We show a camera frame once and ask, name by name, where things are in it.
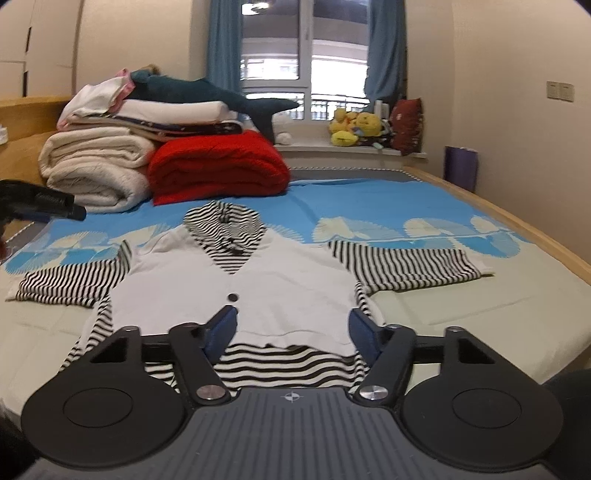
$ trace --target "metal screw cap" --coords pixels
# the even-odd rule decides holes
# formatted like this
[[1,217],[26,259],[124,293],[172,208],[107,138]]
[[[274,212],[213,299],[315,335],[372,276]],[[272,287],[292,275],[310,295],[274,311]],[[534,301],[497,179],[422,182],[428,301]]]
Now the metal screw cap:
[[359,395],[366,400],[382,400],[388,396],[388,389],[381,385],[368,385],[359,390]]
[[204,400],[218,400],[226,394],[226,389],[219,385],[204,385],[197,389],[197,396]]

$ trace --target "stuffed shark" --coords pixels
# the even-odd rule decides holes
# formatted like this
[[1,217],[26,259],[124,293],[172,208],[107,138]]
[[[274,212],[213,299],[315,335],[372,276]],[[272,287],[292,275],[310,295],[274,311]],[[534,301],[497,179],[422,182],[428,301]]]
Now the stuffed shark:
[[224,102],[234,112],[248,115],[272,144],[275,143],[272,117],[275,113],[298,107],[298,103],[281,98],[248,99],[239,93],[216,87],[206,79],[188,81],[159,75],[154,69],[131,73],[135,89],[127,98],[164,103]]

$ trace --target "white folded blanket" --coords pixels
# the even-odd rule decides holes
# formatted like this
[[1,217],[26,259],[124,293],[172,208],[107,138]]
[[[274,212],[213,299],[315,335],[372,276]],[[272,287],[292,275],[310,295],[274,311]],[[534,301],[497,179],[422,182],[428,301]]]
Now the white folded blanket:
[[149,198],[145,174],[104,161],[64,160],[51,171],[47,186],[75,196],[88,212],[124,212]]
[[145,100],[125,100],[117,116],[144,122],[172,125],[209,125],[236,119],[223,102],[162,103]]
[[39,171],[45,179],[64,161],[107,162],[126,168],[147,165],[154,144],[131,135],[129,128],[100,127],[59,132],[47,139],[39,155]]

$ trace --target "striped shirt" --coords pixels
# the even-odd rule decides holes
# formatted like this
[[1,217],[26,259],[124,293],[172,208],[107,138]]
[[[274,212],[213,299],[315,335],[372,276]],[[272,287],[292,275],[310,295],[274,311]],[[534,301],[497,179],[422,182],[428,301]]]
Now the striped shirt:
[[[191,263],[195,258],[205,262]],[[170,277],[171,269],[178,275],[178,281],[171,281],[174,278]],[[311,276],[302,275],[304,270]],[[241,284],[238,280],[242,275],[248,281]],[[346,342],[350,344],[346,330],[350,308],[361,308],[371,317],[368,296],[377,291],[434,287],[474,280],[481,275],[460,250],[386,249],[343,240],[325,246],[303,245],[268,230],[252,209],[210,202],[188,211],[182,226],[164,232],[140,250],[123,242],[112,260],[29,273],[15,299],[94,307],[91,319],[64,362],[63,366],[67,367],[123,325],[137,324],[144,334],[153,335],[166,333],[175,323],[196,321],[194,317],[187,319],[177,313],[187,306],[198,312],[203,303],[215,297],[219,293],[218,286],[212,285],[215,279],[225,285],[222,290],[227,285],[241,284],[243,291],[239,296],[247,298],[237,300],[235,294],[239,303],[239,332],[215,365],[216,372],[233,393],[246,386],[338,385],[354,390],[368,367],[352,345],[345,347]],[[125,286],[133,285],[134,277],[138,284],[147,285],[146,289],[155,288],[150,292],[157,291],[156,298],[146,292],[141,299],[129,299],[129,292],[134,290],[129,287],[126,290]],[[274,290],[277,284],[282,285],[279,293]],[[314,304],[319,290],[323,295],[319,298],[324,300]],[[191,293],[197,300],[194,303]],[[130,309],[122,307],[131,300]],[[323,303],[331,302],[339,305],[327,310],[329,306]],[[225,303],[211,306],[215,312]],[[168,315],[156,316],[158,325],[142,323],[146,315],[162,304],[165,305],[162,312]],[[286,310],[284,304],[293,310],[303,309],[304,318],[290,316],[291,310]],[[342,315],[335,318],[337,312]],[[255,317],[267,319],[255,326],[274,330],[271,335],[267,336],[266,331],[250,331],[252,323],[242,324],[244,318]],[[197,322],[205,323],[208,319],[209,316]],[[161,330],[147,331],[149,328]],[[145,367],[151,375],[174,386],[171,365]]]

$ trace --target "light switch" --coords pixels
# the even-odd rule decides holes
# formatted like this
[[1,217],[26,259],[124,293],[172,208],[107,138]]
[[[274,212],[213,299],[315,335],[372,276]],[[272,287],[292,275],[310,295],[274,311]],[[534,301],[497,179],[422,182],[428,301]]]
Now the light switch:
[[561,83],[559,90],[560,100],[574,102],[574,85],[570,83]]
[[548,98],[560,98],[560,84],[558,82],[546,82],[546,96]]

